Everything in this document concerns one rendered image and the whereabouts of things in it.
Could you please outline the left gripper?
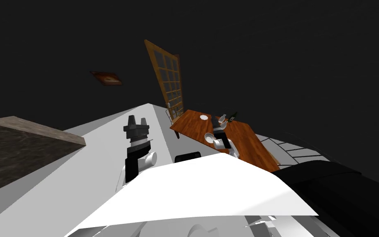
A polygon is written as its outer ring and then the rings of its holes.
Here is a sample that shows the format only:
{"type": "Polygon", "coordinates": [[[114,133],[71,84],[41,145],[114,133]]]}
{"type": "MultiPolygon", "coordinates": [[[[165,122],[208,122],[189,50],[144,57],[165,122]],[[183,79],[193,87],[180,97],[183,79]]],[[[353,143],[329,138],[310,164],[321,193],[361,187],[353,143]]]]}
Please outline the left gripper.
{"type": "Polygon", "coordinates": [[[124,132],[126,132],[126,138],[136,141],[138,137],[147,138],[149,134],[150,126],[147,124],[146,118],[141,118],[141,124],[136,124],[135,116],[129,115],[126,126],[123,126],[124,132]]]}

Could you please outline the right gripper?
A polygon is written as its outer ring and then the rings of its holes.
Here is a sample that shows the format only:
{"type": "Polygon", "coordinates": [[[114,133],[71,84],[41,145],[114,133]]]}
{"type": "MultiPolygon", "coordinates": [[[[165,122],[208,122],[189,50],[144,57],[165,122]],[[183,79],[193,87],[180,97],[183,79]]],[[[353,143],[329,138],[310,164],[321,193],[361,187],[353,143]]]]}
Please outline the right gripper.
{"type": "Polygon", "coordinates": [[[212,117],[213,132],[224,132],[217,117],[212,117]]]}

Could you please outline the brown wooden table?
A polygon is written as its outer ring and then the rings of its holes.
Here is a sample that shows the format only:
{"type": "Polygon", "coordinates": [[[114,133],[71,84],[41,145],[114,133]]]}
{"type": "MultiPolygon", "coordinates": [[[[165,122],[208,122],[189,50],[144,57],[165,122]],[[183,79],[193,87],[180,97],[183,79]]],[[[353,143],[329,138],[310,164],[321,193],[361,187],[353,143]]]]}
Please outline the brown wooden table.
{"type": "MultiPolygon", "coordinates": [[[[214,145],[208,143],[204,138],[206,133],[213,133],[211,115],[207,115],[208,120],[202,120],[201,115],[201,112],[188,109],[170,128],[210,148],[214,148],[214,145]]],[[[280,169],[248,124],[233,121],[227,124],[224,131],[236,146],[240,154],[240,160],[268,172],[280,169]]]]}

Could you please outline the wooden framed glass door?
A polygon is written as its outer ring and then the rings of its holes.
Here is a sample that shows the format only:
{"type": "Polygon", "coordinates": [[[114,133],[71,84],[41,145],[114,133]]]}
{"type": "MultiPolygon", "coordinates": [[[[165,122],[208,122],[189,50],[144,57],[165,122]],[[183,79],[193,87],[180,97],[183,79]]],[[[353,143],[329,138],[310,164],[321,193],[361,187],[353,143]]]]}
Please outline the wooden framed glass door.
{"type": "Polygon", "coordinates": [[[165,104],[183,105],[180,57],[144,40],[165,104]]]}

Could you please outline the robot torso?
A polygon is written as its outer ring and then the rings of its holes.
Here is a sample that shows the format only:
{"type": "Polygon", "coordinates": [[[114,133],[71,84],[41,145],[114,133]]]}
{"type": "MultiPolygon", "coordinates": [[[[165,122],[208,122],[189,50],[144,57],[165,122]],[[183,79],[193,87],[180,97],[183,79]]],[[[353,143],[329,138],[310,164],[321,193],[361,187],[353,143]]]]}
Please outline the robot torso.
{"type": "Polygon", "coordinates": [[[341,237],[274,174],[224,153],[150,168],[65,237],[341,237]]]}

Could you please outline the brown stone counter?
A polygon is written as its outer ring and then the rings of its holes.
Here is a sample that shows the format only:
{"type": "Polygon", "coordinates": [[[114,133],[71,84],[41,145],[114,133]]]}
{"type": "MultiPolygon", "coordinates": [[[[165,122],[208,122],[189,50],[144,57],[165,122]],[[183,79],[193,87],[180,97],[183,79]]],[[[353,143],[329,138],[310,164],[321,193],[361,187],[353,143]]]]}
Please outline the brown stone counter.
{"type": "Polygon", "coordinates": [[[85,139],[15,116],[0,118],[0,188],[86,146],[85,139]]]}

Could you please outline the brown framed wall picture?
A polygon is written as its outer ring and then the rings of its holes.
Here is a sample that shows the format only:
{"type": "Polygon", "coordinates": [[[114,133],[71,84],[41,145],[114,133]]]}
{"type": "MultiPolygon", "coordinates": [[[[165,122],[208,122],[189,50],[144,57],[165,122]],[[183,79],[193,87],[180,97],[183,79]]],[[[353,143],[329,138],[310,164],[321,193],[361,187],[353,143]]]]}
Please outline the brown framed wall picture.
{"type": "Polygon", "coordinates": [[[123,85],[116,73],[112,72],[96,72],[90,71],[90,73],[104,86],[119,86],[123,85]]]}

